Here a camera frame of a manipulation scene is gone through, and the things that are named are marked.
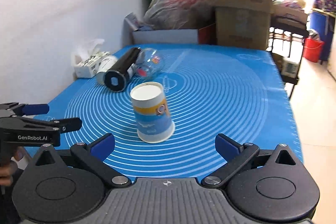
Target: blue bin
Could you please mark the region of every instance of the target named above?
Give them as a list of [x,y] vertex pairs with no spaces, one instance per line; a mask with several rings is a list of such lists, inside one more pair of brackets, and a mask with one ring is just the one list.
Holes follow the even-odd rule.
[[320,60],[327,61],[330,55],[331,43],[334,36],[335,17],[323,11],[313,9],[310,14],[310,29],[316,30],[324,46],[320,55]]

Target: white concentric circle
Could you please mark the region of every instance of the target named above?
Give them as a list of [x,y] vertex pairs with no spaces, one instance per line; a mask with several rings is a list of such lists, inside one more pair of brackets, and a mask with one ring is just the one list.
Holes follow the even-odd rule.
[[176,130],[167,141],[147,144],[137,136],[130,91],[122,93],[93,78],[68,105],[65,117],[80,117],[83,127],[65,134],[69,146],[90,143],[105,133],[115,136],[115,151],[105,163],[135,177],[203,177],[225,161],[214,140],[224,133],[237,142],[253,142],[266,119],[266,89],[252,69],[229,56],[203,50],[161,50],[165,67],[155,80],[165,88]]

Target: silicone mat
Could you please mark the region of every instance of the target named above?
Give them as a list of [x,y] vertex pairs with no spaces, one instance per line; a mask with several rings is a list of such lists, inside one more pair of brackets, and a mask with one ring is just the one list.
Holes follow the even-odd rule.
[[[90,143],[105,133],[115,136],[115,150],[105,163],[135,177],[203,177],[225,161],[215,150],[224,133],[261,149],[287,143],[302,159],[293,113],[283,83],[268,52],[208,45],[144,45],[160,50],[165,67],[154,79],[163,84],[176,130],[159,144],[137,136],[130,91],[144,82],[132,78],[113,93],[95,78],[79,79],[52,100],[50,112],[36,118],[80,117],[78,132],[62,135],[61,147]],[[122,56],[127,48],[117,52]],[[28,148],[32,154],[36,148]]]

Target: black metal rack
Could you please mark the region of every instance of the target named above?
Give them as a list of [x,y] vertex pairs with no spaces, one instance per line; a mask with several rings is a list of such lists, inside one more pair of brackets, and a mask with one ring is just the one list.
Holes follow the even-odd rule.
[[[299,28],[299,27],[295,27],[295,26],[292,26],[292,25],[288,25],[288,24],[283,23],[283,22],[279,22],[278,21],[279,19],[285,19],[285,20],[294,21],[295,23],[303,25],[304,29],[303,28]],[[298,84],[298,82],[300,80],[299,77],[298,77],[298,74],[299,74],[300,67],[301,67],[301,62],[302,62],[302,57],[303,57],[303,49],[305,48],[305,39],[309,36],[309,32],[307,31],[304,23],[299,22],[299,21],[294,20],[294,19],[291,19],[291,18],[282,17],[282,16],[272,17],[272,19],[271,19],[271,27],[273,28],[273,35],[270,37],[272,39],[271,53],[273,52],[274,39],[281,39],[282,42],[284,42],[286,40],[286,41],[289,41],[289,55],[288,55],[288,57],[290,57],[291,50],[292,50],[293,35],[297,34],[297,35],[302,36],[301,43],[302,43],[303,47],[302,47],[302,53],[301,53],[299,68],[297,70],[296,77],[289,77],[289,76],[281,75],[281,78],[282,78],[283,82],[290,83],[290,84],[293,85],[292,91],[291,91],[291,93],[289,95],[289,99],[291,99],[292,95],[293,95],[294,88],[295,88],[295,86]],[[286,38],[284,38],[284,36],[283,36],[283,38],[276,38],[276,34],[275,34],[275,30],[276,29],[283,30],[283,33],[284,32],[290,32],[290,36],[286,37]]]

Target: finger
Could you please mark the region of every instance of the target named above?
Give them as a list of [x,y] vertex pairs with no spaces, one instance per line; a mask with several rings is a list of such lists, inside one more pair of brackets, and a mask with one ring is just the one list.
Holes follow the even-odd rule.
[[13,177],[4,177],[4,178],[0,178],[0,185],[1,186],[11,186],[13,183]]
[[17,170],[17,164],[11,161],[8,165],[0,167],[0,177],[9,177]]
[[18,147],[17,150],[16,150],[16,152],[15,152],[14,159],[16,161],[20,161],[20,160],[22,160],[23,156],[24,156],[23,148],[22,147]]

